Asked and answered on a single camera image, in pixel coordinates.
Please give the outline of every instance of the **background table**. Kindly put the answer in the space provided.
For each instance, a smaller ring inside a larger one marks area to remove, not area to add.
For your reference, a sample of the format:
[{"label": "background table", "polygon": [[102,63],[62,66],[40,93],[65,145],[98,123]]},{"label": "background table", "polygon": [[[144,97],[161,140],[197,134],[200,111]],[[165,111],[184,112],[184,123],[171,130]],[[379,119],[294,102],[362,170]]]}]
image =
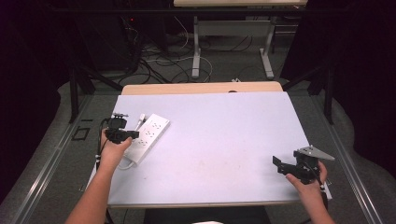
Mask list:
[{"label": "background table", "polygon": [[[134,87],[156,91],[137,95]],[[171,125],[137,167],[115,172],[110,207],[299,201],[272,164],[272,156],[295,163],[292,151],[309,145],[278,83],[128,86],[122,94],[114,112],[128,114],[126,130],[134,128],[141,113],[155,113]]]},{"label": "background table", "polygon": [[[232,0],[175,0],[176,7],[279,7],[279,6],[303,6],[306,0],[249,0],[249,1],[232,1]],[[268,51],[271,47],[272,37],[274,35],[276,17],[268,21],[199,21],[194,17],[194,59],[192,63],[191,76],[199,76],[199,66],[201,58],[201,49],[199,46],[200,35],[251,35],[264,36],[264,48],[260,49],[262,65],[267,78],[273,79],[274,73],[268,58]]]}]

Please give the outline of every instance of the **gray floor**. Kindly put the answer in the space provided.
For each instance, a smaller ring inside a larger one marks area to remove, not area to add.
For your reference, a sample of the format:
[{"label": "gray floor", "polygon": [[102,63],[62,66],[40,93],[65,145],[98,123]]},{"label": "gray floor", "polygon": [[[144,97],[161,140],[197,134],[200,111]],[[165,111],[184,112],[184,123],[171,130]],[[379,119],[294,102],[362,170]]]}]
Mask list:
[{"label": "gray floor", "polygon": [[[243,39],[244,37],[209,37],[202,42],[202,47],[232,49]],[[276,80],[282,83],[285,80],[279,79],[278,75],[291,40],[290,36],[279,36],[275,53],[270,54]],[[246,47],[248,41],[249,38],[238,49]],[[187,49],[181,49],[181,45],[172,47],[172,50],[188,52]],[[254,38],[251,46],[244,51],[203,50],[202,57],[207,58],[210,64],[201,60],[201,66],[207,72],[212,70],[211,82],[231,81],[236,77],[242,81],[266,81],[258,52],[261,46],[261,40]],[[147,58],[148,61],[153,59],[156,59],[156,56]],[[188,69],[191,68],[191,63],[191,60],[186,60],[180,61],[178,65]],[[180,67],[175,65],[164,67],[156,63],[150,64],[168,78],[174,77],[181,71]],[[203,75],[194,81],[205,81],[204,73],[202,72]],[[110,73],[107,76],[114,77],[115,74]],[[137,84],[144,79],[143,76],[128,77],[120,84]],[[186,76],[183,75],[176,78],[176,81],[184,80]],[[335,101],[332,109],[335,124],[327,125],[320,113],[322,94],[308,96],[305,91],[306,84],[303,82],[290,90],[290,99],[295,106],[308,141],[339,159],[335,162],[326,162],[330,172],[329,178],[332,181],[330,190],[334,197],[330,201],[331,215],[337,223],[396,223],[396,215],[393,212],[396,207],[395,179],[379,166],[354,152],[353,125],[343,108]],[[0,223],[62,223],[67,218],[82,194],[79,189],[86,185],[93,167],[95,130],[97,130],[98,122],[111,114],[117,94],[119,94],[103,83],[95,82],[95,86],[98,91],[94,96],[81,95],[83,113],[72,125],[68,124],[70,118],[68,84],[59,89],[62,103],[56,118],[13,190],[0,205]],[[82,121],[84,119],[92,119],[92,121]],[[70,133],[73,133],[78,126],[91,128],[84,142],[66,138],[70,137]],[[54,157],[58,159],[53,164],[56,168],[54,172],[43,173],[43,168],[52,164],[50,162],[54,161]],[[34,186],[42,184],[40,179],[43,178],[49,182],[45,182],[43,189],[37,191]],[[272,223],[299,223],[307,219],[299,203],[267,206],[266,210]],[[145,211],[143,209],[128,211],[112,209],[110,212],[116,223],[142,223]]]}]

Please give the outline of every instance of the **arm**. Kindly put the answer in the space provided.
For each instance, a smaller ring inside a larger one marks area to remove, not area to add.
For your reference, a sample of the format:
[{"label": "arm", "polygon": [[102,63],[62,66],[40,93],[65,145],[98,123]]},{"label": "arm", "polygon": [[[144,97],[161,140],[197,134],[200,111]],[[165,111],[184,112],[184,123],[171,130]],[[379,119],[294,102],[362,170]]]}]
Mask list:
[{"label": "arm", "polygon": [[[322,162],[319,162],[319,169],[320,180],[322,183],[324,183],[327,176],[327,170]],[[287,174],[286,178],[297,189],[305,210],[311,217],[312,223],[335,223],[324,206],[320,193],[319,182],[317,180],[315,180],[314,183],[304,185],[294,175]]]},{"label": "arm", "polygon": [[105,147],[102,151],[99,169],[66,223],[105,223],[111,178],[120,163],[123,152],[131,144],[131,137],[121,144],[114,144],[107,141],[105,132],[102,132],[101,146]]}]

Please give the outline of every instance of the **white tabletop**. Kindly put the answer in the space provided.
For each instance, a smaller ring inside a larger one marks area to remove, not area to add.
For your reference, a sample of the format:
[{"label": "white tabletop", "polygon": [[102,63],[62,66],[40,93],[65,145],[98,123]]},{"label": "white tabletop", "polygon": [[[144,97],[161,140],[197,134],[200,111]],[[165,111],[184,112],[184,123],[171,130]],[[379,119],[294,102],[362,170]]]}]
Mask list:
[{"label": "white tabletop", "polygon": [[303,6],[307,0],[175,0],[176,7]]},{"label": "white tabletop", "polygon": [[114,112],[129,115],[126,130],[141,113],[171,125],[137,167],[116,170],[110,207],[299,201],[272,164],[309,146],[286,92],[121,95]]}]

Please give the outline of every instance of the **black curtain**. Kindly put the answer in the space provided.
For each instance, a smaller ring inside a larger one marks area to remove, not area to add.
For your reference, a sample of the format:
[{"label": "black curtain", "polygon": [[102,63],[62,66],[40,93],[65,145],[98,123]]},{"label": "black curtain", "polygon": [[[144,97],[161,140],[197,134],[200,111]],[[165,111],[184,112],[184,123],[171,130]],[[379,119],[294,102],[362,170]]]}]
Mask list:
[{"label": "black curtain", "polygon": [[[309,0],[307,8],[338,8],[350,2]],[[354,149],[396,177],[396,5],[392,0],[356,3],[345,17],[303,18],[281,77],[294,79],[321,64],[337,38],[356,29],[338,50],[334,98],[353,122]],[[348,26],[351,16],[359,22]]]},{"label": "black curtain", "polygon": [[0,10],[2,202],[50,126],[68,75],[36,1],[3,1]]}]

